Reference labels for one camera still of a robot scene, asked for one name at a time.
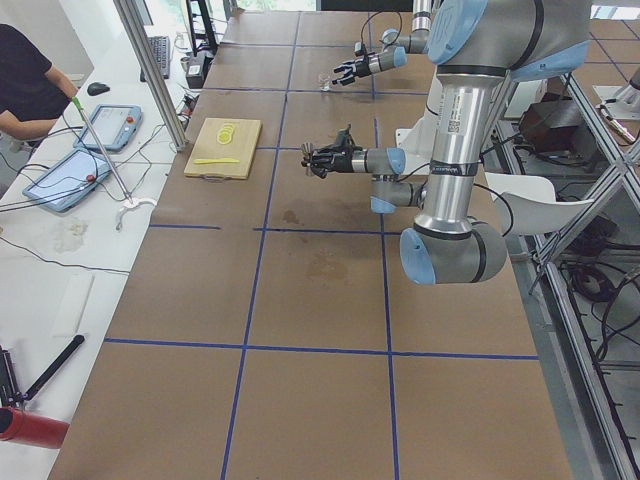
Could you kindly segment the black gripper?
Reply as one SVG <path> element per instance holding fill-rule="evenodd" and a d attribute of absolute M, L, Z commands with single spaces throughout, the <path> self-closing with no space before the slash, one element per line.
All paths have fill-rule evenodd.
<path fill-rule="evenodd" d="M 302 163 L 305 168 L 305 174 L 309 177 L 316 176 L 324 179 L 325 175 L 330 172 L 353 173 L 352 165 L 354 149 L 346 148 L 329 148 L 325 147 L 318 150 L 303 151 L 304 161 L 317 161 L 317 164 Z"/>
<path fill-rule="evenodd" d="M 365 57 L 359 57 L 356 58 L 353 63 L 352 62 L 345 62 L 345 63 L 341 63 L 338 67 L 336 67 L 333 72 L 334 73 L 347 73 L 347 72 L 351 72 L 353 70 L 353 75 L 355 77 L 367 77 L 367 76 L 371 76 L 372 72 L 371 69 L 369 67 L 369 58 L 367 56 Z M 346 76 L 343 76 L 341 78 L 337 78 L 334 79 L 332 81 L 333 85 L 341 85 L 341 86 L 346 86 L 349 84 L 352 84 L 355 82 L 355 77 L 348 74 Z"/>

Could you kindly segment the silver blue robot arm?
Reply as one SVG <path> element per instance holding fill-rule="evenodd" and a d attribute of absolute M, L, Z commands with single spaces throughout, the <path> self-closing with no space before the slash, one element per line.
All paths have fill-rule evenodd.
<path fill-rule="evenodd" d="M 408 55 L 426 54 L 432 20 L 440 6 L 441 1 L 414 1 L 411 33 L 402 35 L 400 28 L 385 30 L 380 37 L 382 49 L 379 52 L 366 46 L 366 21 L 361 28 L 360 40 L 354 45 L 355 58 L 341 63 L 333 70 L 339 77 L 333 78 L 331 84 L 346 86 L 354 83 L 357 78 L 402 67 L 407 63 Z"/>
<path fill-rule="evenodd" d="M 429 58 L 442 92 L 437 113 L 425 114 L 414 128 L 434 139 L 426 183 L 401 183 L 405 147 L 365 149 L 345 129 L 325 147 L 304 145 L 302 165 L 318 177 L 372 175 L 375 212 L 419 207 L 400 237 L 401 262 L 411 281 L 476 283 L 494 277 L 507 257 L 503 236 L 468 214 L 492 92 L 507 79 L 547 79 L 577 69 L 589 49 L 590 16 L 587 1 L 415 2 L 409 35 L 387 31 L 378 53 L 357 45 L 355 59 L 339 65 L 335 79 L 349 84 L 400 67 L 411 54 Z"/>

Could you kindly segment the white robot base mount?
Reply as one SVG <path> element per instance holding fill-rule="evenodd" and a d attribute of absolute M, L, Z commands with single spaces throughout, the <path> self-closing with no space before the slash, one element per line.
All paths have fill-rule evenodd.
<path fill-rule="evenodd" d="M 411 129 L 400 128 L 395 132 L 396 147 L 405 152 L 405 175 L 412 171 L 426 171 L 425 164 L 429 164 L 432 158 L 435 130 L 427 127 L 425 130 L 414 127 Z"/>

